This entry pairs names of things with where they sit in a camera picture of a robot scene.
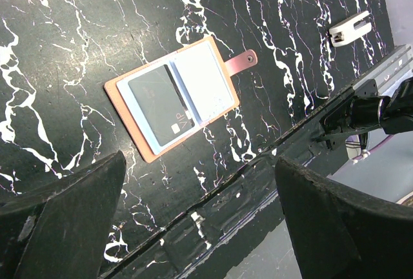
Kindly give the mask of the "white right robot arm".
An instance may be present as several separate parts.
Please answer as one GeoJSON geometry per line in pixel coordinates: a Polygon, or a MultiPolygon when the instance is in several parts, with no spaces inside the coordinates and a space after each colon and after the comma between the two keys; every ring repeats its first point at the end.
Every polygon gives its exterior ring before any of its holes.
{"type": "Polygon", "coordinates": [[[401,82],[393,96],[380,96],[371,79],[322,118],[322,135],[314,140],[334,150],[350,136],[383,129],[395,135],[412,130],[412,78],[401,82]]]}

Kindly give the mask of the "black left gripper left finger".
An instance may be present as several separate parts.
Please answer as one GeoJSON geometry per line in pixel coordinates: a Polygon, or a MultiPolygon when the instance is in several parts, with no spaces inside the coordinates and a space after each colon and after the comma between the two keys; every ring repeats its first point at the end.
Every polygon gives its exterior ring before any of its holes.
{"type": "Polygon", "coordinates": [[[97,278],[125,173],[118,151],[1,200],[1,278],[97,278]]]}

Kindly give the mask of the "black VIP credit card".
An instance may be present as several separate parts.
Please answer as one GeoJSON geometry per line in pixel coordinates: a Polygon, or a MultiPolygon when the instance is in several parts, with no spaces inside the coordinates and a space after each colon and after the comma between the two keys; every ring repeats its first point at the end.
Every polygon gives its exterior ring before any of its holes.
{"type": "Polygon", "coordinates": [[[186,101],[167,64],[127,82],[158,147],[164,148],[195,127],[186,101]]]}

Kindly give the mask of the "pink leather card holder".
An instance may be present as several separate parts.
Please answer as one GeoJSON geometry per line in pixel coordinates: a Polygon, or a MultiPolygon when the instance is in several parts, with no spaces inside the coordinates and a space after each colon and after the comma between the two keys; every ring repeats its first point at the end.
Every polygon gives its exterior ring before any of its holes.
{"type": "Polygon", "coordinates": [[[212,36],[104,84],[140,155],[151,163],[239,106],[231,77],[255,66],[248,49],[224,61],[212,36]]]}

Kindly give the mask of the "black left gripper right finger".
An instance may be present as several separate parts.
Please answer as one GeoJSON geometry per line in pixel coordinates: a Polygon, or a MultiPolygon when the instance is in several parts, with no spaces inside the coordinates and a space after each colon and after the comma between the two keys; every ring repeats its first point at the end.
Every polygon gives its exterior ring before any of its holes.
{"type": "Polygon", "coordinates": [[[303,278],[412,278],[412,208],[282,156],[277,192],[303,278]]]}

